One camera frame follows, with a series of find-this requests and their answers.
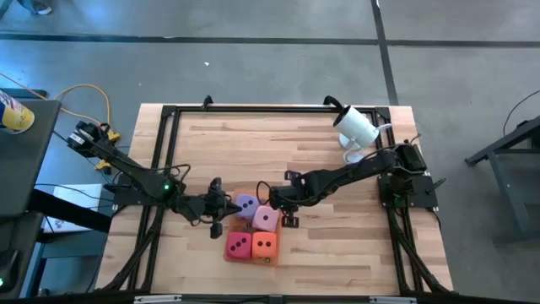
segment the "purple die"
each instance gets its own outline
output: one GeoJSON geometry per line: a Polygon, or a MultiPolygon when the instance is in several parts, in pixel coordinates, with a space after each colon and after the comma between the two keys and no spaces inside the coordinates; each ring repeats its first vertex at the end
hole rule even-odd
{"type": "Polygon", "coordinates": [[[246,220],[253,220],[255,211],[260,205],[256,197],[248,194],[239,194],[236,197],[235,204],[242,208],[242,211],[237,213],[236,216],[246,220]]]}
{"type": "Polygon", "coordinates": [[[279,212],[268,206],[261,206],[255,212],[253,228],[274,232],[278,223],[279,212]]]}

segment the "yellow cable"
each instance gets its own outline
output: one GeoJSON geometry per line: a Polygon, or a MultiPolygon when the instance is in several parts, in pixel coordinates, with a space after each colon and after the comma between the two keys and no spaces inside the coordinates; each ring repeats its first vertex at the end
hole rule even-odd
{"type": "MultiPolygon", "coordinates": [[[[10,80],[11,82],[13,82],[14,84],[20,86],[21,88],[29,91],[30,93],[32,93],[33,95],[41,98],[42,100],[48,100],[45,96],[42,96],[42,95],[39,95],[38,93],[36,93],[35,91],[33,91],[32,89],[30,88],[27,88],[26,86],[20,84],[19,82],[15,81],[14,79],[11,79],[8,75],[0,72],[0,75],[3,76],[5,79],[7,80],[10,80]]],[[[75,88],[79,88],[79,87],[88,87],[88,88],[94,88],[96,90],[98,90],[102,95],[103,97],[105,97],[105,103],[107,104],[107,123],[109,124],[109,126],[111,126],[111,102],[109,101],[109,96],[107,96],[106,92],[103,91],[102,89],[100,89],[98,86],[96,85],[93,85],[93,84],[77,84],[77,85],[74,85],[72,87],[69,87],[65,90],[63,90],[62,92],[60,92],[58,95],[56,95],[54,97],[54,100],[57,100],[58,97],[66,94],[67,92],[69,92],[70,90],[73,90],[75,88]]],[[[88,120],[91,120],[95,123],[97,123],[98,125],[101,124],[100,121],[98,121],[97,119],[93,118],[93,117],[90,117],[90,116],[86,116],[86,115],[82,115],[82,114],[78,114],[78,113],[75,113],[75,112],[72,112],[72,111],[69,111],[68,109],[64,108],[64,107],[61,107],[60,110],[62,111],[65,111],[67,114],[70,114],[70,115],[73,115],[73,116],[76,116],[76,117],[81,117],[81,118],[85,118],[85,119],[88,119],[88,120]]]]}

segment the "red die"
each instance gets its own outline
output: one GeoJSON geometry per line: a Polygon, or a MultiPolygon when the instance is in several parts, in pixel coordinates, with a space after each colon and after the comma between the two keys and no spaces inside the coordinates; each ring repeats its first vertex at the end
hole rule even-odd
{"type": "Polygon", "coordinates": [[[227,236],[227,257],[251,258],[251,234],[230,232],[227,236]]]}

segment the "orange die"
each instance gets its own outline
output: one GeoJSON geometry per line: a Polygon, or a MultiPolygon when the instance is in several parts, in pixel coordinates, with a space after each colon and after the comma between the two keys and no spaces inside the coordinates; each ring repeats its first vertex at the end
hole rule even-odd
{"type": "Polygon", "coordinates": [[[254,258],[275,258],[278,256],[278,239],[273,232],[253,233],[251,255],[254,258]]]}

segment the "yellow can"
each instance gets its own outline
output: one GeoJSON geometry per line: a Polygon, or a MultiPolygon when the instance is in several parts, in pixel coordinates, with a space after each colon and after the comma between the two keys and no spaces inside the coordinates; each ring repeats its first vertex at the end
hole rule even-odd
{"type": "Polygon", "coordinates": [[[0,130],[18,134],[34,123],[34,112],[0,90],[0,130]]]}

